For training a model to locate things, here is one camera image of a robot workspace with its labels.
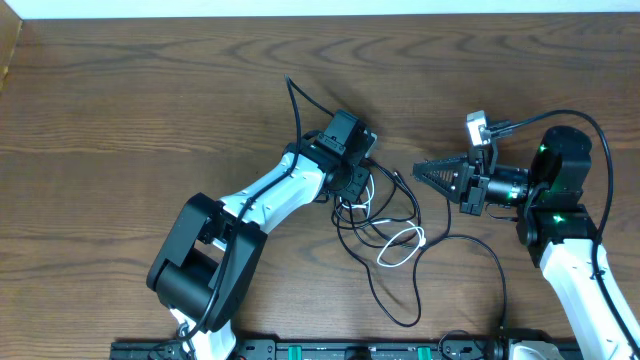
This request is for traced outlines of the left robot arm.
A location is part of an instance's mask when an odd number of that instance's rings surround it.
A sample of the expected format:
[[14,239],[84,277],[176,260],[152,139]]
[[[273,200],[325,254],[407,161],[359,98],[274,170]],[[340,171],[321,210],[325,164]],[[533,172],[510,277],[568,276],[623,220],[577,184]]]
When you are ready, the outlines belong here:
[[241,191],[183,206],[146,278],[178,322],[185,359],[226,359],[236,346],[231,319],[244,300],[269,233],[320,194],[356,201],[376,134],[339,110],[324,131],[287,145],[277,165]]

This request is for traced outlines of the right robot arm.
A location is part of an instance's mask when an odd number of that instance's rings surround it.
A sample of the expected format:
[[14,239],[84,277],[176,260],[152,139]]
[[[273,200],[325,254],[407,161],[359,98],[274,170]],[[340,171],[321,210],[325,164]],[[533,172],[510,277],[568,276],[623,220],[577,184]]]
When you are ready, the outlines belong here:
[[589,137],[568,126],[548,129],[529,168],[503,166],[497,147],[473,147],[448,159],[416,163],[414,177],[479,215],[513,207],[519,241],[551,285],[586,359],[632,359],[639,326],[596,242],[597,228],[579,200],[591,168]]

